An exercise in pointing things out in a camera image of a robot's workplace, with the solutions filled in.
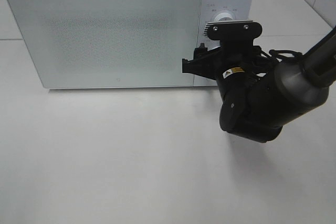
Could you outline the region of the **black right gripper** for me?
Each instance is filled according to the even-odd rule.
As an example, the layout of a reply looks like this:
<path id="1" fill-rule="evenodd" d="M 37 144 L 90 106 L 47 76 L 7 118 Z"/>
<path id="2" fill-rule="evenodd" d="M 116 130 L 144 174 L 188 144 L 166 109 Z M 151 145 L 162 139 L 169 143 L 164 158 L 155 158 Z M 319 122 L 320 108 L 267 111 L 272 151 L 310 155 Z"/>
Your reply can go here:
<path id="1" fill-rule="evenodd" d="M 224 73 L 245 73 L 257 80 L 265 73 L 265 57 L 261 47 L 253 39 L 220 41 L 219 46 L 209 49 L 204 43 L 194 49 L 193 60 L 182 59 L 182 72 L 194 74 L 212 81 L 224 77 Z"/>

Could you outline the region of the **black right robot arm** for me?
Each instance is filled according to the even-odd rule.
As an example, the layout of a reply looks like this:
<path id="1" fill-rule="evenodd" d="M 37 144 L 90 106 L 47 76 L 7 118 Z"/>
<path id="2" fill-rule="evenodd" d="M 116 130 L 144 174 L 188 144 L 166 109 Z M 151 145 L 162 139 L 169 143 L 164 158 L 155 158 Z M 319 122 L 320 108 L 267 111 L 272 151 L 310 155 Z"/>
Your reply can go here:
<path id="1" fill-rule="evenodd" d="M 219 46 L 210 50 L 201 43 L 192 60 L 182 60 L 182 71 L 216 81 L 223 131 L 266 143 L 326 102 L 335 82 L 335 30 L 304 54 L 264 52 L 254 44 L 261 33 L 261 24 L 252 20 L 209 22 L 204 34 Z"/>

